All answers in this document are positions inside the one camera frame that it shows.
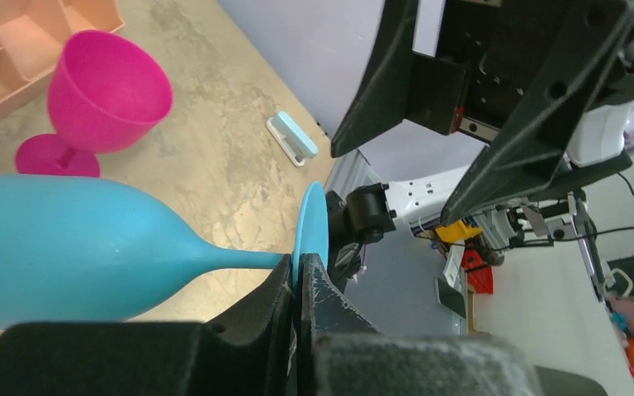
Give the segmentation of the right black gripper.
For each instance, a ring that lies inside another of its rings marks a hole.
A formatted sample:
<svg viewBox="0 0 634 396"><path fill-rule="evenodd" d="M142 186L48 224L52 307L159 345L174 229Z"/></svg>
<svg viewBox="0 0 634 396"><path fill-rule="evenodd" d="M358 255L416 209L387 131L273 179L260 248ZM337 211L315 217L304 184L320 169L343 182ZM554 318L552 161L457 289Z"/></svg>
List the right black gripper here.
<svg viewBox="0 0 634 396"><path fill-rule="evenodd" d="M404 118L499 130L441 212L449 225L546 190L581 117L634 103L634 1L444 1L412 53Z"/></svg>

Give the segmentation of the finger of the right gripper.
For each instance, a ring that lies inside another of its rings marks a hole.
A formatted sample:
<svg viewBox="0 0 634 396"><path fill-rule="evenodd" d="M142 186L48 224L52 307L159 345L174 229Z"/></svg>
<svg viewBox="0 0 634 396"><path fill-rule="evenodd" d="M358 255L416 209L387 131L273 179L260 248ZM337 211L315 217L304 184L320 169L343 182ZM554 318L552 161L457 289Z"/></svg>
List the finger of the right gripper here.
<svg viewBox="0 0 634 396"><path fill-rule="evenodd" d="M331 139L333 158L360 148L405 118L418 9L419 3L415 0L384 1L362 80Z"/></svg>

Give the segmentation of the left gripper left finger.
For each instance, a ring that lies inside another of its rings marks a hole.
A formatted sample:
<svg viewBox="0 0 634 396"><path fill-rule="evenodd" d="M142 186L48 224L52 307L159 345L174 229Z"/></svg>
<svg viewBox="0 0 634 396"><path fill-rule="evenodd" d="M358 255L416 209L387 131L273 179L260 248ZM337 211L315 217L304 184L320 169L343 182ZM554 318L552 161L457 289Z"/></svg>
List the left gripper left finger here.
<svg viewBox="0 0 634 396"><path fill-rule="evenodd" d="M291 259L208 323L25 323L0 336L0 395L283 395Z"/></svg>

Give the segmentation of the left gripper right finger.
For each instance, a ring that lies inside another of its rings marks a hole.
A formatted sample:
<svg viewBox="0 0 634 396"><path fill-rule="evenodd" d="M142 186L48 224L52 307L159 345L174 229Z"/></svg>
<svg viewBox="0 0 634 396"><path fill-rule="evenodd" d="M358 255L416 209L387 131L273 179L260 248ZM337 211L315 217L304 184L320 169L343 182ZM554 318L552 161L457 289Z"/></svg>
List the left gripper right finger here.
<svg viewBox="0 0 634 396"><path fill-rule="evenodd" d="M300 256L299 395L537 395L534 369L490 337L394 337L338 291L316 253Z"/></svg>

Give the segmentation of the light blue wine glass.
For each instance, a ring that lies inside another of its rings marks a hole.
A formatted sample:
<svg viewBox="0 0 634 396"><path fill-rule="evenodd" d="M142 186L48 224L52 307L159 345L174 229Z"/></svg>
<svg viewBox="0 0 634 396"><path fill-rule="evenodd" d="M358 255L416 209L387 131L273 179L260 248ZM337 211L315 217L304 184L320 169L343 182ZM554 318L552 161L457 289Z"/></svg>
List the light blue wine glass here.
<svg viewBox="0 0 634 396"><path fill-rule="evenodd" d="M116 181L0 175L0 329L122 321L208 272L280 260L208 243L162 201Z"/></svg>

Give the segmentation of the magenta plastic wine glass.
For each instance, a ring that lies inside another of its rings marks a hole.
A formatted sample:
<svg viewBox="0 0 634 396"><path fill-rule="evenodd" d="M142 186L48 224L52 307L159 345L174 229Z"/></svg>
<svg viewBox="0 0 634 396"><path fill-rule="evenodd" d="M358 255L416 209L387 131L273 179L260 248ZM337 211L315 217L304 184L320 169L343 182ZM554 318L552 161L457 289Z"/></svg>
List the magenta plastic wine glass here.
<svg viewBox="0 0 634 396"><path fill-rule="evenodd" d="M137 143L172 107L170 79L151 55L120 35L79 31L64 44L47 90L54 131L20 145L16 170L99 177L98 155Z"/></svg>

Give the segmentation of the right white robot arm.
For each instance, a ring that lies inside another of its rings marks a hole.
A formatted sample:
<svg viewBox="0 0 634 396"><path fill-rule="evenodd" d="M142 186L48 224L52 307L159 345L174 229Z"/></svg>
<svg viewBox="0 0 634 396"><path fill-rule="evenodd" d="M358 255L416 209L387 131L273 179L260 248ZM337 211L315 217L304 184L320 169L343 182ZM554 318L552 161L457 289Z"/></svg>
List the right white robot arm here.
<svg viewBox="0 0 634 396"><path fill-rule="evenodd" d="M634 102L634 1L447 1L434 55L414 50L416 1L387 1L360 86L331 142L338 158L409 120L485 147L441 208L449 225L515 199L559 198L626 169L615 134ZM587 140L588 133L603 138Z"/></svg>

